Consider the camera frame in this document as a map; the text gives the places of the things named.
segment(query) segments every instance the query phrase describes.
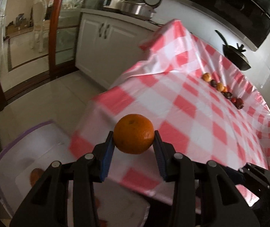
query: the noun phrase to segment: cabinet door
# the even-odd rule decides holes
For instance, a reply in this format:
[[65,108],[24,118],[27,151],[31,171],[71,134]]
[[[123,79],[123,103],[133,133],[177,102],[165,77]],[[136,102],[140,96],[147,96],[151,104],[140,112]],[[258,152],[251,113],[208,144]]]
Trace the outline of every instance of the cabinet door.
[[79,28],[75,66],[97,82],[100,81],[96,62],[102,57],[100,49],[106,21],[107,17],[83,13]]
[[127,69],[142,57],[142,50],[138,47],[142,39],[146,39],[153,32],[143,27],[108,18],[102,36],[102,62],[96,65],[102,85],[110,85]]

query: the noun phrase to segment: silver screw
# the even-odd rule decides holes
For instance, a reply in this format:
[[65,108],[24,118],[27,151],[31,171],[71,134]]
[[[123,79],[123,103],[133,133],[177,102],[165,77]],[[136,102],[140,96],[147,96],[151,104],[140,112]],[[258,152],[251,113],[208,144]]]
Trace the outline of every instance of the silver screw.
[[175,159],[182,159],[183,158],[183,154],[181,154],[181,153],[174,153],[174,158]]
[[59,161],[53,161],[52,164],[51,164],[52,167],[56,168],[56,167],[59,167],[60,166],[60,162]]
[[215,161],[213,161],[213,160],[210,160],[208,162],[208,165],[211,166],[211,167],[216,167],[217,163]]
[[89,154],[86,154],[84,157],[85,157],[85,159],[87,159],[87,160],[91,160],[91,159],[94,158],[94,155],[93,155],[92,153],[89,153]]

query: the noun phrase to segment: purple rim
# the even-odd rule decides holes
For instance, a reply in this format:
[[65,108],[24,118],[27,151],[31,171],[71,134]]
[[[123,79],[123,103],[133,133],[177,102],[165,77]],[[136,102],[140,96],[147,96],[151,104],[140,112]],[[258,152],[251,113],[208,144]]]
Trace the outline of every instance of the purple rim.
[[[12,141],[11,143],[9,143],[1,152],[0,152],[0,160],[4,157],[4,155],[15,145],[17,144],[20,140],[22,140],[25,136],[29,135],[32,131],[35,131],[36,129],[45,126],[45,125],[49,125],[55,122],[53,120],[48,120],[46,122],[40,123],[32,128],[30,128],[29,130],[23,132],[22,134],[20,134],[14,141]],[[0,188],[0,197],[1,199],[4,201],[4,204],[6,205],[7,210],[9,211],[9,213],[13,216],[14,215],[14,211],[12,210],[12,208],[10,207],[10,205],[8,204],[8,202],[6,201],[6,198],[3,194],[3,191]]]

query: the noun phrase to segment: white rice cooker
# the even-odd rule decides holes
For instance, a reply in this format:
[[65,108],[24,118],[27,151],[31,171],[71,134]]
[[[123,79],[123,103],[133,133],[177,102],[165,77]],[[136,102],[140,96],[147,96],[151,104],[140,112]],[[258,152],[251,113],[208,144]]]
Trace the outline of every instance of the white rice cooker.
[[124,0],[105,0],[103,10],[110,12],[118,12]]

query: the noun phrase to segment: checkered tablecloth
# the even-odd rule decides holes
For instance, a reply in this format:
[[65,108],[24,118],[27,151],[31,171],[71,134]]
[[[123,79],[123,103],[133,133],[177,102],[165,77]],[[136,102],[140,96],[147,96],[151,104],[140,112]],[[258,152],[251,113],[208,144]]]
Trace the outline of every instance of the checkered tablecloth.
[[[70,150],[75,157],[91,152],[126,114],[150,119],[165,142],[193,161],[215,160],[234,169],[246,162],[270,169],[270,110],[242,72],[210,45],[172,20],[140,46],[146,60],[123,73],[113,88],[89,103]],[[204,72],[244,101],[237,110],[209,83]],[[115,150],[110,179],[166,203],[172,183],[159,175],[153,148],[141,155]],[[254,195],[238,188],[248,203]]]

